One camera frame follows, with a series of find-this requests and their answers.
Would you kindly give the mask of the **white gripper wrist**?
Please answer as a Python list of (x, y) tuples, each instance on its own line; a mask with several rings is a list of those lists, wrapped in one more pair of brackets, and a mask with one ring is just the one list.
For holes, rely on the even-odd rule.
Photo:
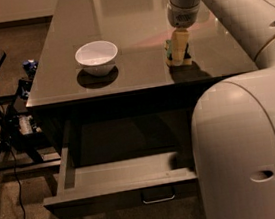
[(169, 1), (167, 8), (167, 16), (170, 25), (174, 28), (178, 28), (174, 30), (170, 38), (172, 46), (172, 65), (181, 66), (191, 64), (192, 60), (186, 53), (189, 39), (189, 32), (187, 28), (193, 26), (196, 22), (200, 2), (192, 5), (190, 8), (182, 8)]

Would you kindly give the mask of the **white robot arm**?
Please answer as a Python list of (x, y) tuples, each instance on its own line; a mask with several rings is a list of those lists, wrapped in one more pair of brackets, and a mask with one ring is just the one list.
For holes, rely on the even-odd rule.
[(170, 23), (192, 26), (201, 4), (256, 64), (206, 90), (193, 111), (206, 219), (275, 219), (275, 0), (170, 0)]

